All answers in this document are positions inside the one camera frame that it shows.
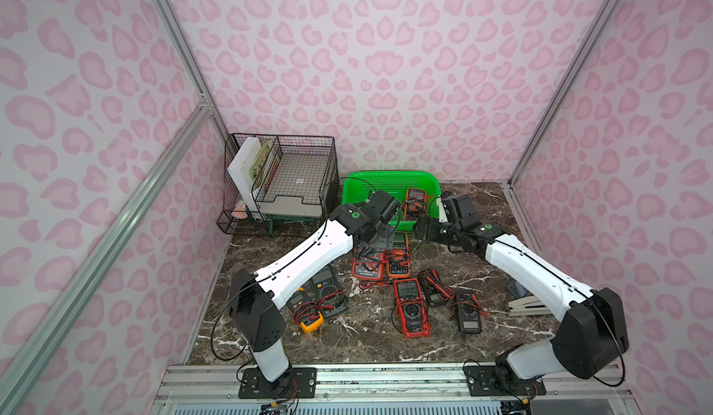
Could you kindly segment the orange multimeter with leads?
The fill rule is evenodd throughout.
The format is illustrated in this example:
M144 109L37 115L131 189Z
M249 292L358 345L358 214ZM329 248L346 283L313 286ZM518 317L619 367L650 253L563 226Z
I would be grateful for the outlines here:
M410 246L405 232L395 233L392 248L384 253L384 270L389 279L410 277Z

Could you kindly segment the red multimeter small screen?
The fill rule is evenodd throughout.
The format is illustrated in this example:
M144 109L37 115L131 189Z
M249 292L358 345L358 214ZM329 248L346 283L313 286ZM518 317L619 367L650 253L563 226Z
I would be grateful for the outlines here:
M421 285L417 279L399 279L394 282L395 317L400 332L407 339L427 338L431 325L428 306Z

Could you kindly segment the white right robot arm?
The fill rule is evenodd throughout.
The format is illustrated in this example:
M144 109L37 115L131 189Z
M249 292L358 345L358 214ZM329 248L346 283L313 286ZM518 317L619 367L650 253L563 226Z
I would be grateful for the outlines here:
M621 297L577 281L525 246L495 222L484 222L471 198L449 193L442 201L444 220L418 218L417 238L454 245L504 271L544 304L559 323L549 339L517 346L496 360L502 382L528 381L569 372L588 380L629 350Z

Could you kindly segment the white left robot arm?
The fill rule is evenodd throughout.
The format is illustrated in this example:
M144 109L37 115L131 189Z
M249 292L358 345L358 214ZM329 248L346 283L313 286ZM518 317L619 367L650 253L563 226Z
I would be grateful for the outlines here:
M243 268L233 276L228 315L267 382L276 383L291 368L281 340L286 324L280 311L288 299L357 242L372 243L384 235L399 207L398 200L384 190L360 205L343 204L313 235L279 260L254 272Z

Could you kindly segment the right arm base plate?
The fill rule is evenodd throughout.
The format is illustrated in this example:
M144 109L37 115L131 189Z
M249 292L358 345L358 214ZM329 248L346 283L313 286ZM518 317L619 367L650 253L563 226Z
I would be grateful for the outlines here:
M522 380L499 365L466 364L462 371L470 396L516 396L525 399L547 395L542 379Z

